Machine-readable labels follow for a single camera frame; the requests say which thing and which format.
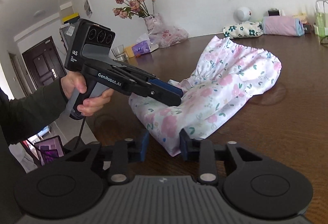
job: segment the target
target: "white spherical object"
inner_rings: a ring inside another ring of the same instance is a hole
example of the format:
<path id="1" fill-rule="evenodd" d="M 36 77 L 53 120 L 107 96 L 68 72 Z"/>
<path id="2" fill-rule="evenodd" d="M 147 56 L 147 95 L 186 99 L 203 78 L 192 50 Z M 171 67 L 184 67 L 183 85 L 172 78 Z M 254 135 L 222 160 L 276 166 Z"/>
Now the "white spherical object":
<path id="1" fill-rule="evenodd" d="M 248 7 L 240 7 L 236 10 L 235 14 L 241 22 L 245 22 L 251 18 L 252 11 Z"/>

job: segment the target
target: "dark green sleeve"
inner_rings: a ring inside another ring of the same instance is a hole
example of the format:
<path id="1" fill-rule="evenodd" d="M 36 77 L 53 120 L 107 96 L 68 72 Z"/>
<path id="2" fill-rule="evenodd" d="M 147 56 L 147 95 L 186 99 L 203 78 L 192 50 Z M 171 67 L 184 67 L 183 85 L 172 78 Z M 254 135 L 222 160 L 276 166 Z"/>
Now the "dark green sleeve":
<path id="1" fill-rule="evenodd" d="M 55 121 L 66 107 L 67 99 L 60 79 L 22 99 L 0 103 L 0 125 L 8 144 L 16 144 Z"/>

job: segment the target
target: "glass cup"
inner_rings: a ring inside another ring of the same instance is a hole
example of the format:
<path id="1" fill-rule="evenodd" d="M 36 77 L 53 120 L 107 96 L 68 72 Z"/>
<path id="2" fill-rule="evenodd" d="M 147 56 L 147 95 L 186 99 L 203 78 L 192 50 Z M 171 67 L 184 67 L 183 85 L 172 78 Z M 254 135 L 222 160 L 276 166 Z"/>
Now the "glass cup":
<path id="1" fill-rule="evenodd" d="M 112 49 L 112 53 L 114 54 L 114 56 L 116 57 L 116 59 L 118 61 L 126 61 L 127 57 L 126 54 L 124 52 L 124 45 L 119 45 L 118 47 L 115 47 Z"/>

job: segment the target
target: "pink rolled towel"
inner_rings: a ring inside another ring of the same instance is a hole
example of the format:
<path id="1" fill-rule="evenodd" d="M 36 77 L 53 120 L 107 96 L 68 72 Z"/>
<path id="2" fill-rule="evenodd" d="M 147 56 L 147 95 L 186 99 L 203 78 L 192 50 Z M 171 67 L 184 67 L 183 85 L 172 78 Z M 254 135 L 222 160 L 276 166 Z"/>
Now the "pink rolled towel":
<path id="1" fill-rule="evenodd" d="M 264 17 L 263 23 L 264 34 L 302 36 L 304 27 L 300 19 L 288 16 L 269 16 Z"/>

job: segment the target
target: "white pouch with green flowers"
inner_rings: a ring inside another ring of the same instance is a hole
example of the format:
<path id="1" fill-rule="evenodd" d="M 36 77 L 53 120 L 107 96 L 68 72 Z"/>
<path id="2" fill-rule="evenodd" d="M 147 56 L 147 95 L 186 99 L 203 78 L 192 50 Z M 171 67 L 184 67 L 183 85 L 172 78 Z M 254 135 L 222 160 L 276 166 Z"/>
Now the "white pouch with green flowers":
<path id="1" fill-rule="evenodd" d="M 244 38 L 259 37 L 263 34 L 262 22 L 243 22 L 223 28 L 225 37 Z"/>

